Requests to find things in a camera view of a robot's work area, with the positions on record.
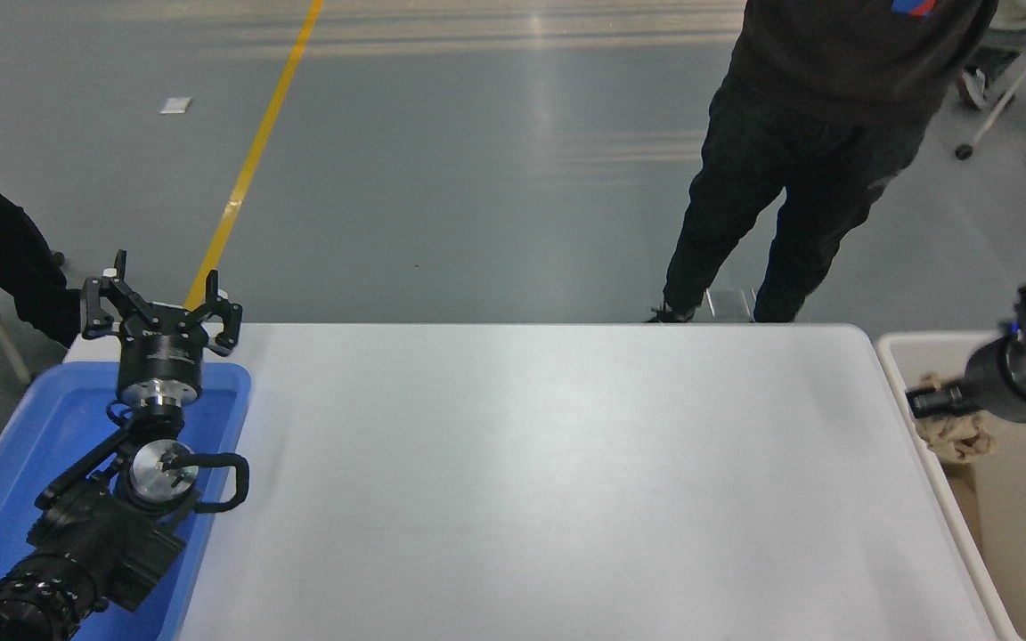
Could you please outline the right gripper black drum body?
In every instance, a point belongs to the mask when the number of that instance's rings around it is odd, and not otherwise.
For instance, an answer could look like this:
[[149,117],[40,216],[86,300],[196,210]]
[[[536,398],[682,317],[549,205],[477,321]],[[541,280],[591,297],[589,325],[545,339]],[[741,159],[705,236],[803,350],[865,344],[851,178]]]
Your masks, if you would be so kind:
[[1015,390],[1007,365],[1013,339],[997,339],[981,346],[969,357],[961,386],[965,398],[995,418],[1026,425],[1026,397]]

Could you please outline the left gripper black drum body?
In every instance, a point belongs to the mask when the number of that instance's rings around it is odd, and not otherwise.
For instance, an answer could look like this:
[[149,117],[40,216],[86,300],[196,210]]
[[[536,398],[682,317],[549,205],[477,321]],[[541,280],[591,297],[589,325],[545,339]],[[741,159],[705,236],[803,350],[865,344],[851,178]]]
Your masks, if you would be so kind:
[[118,385],[177,380],[201,386],[208,334],[203,329],[148,329],[127,324],[118,333]]

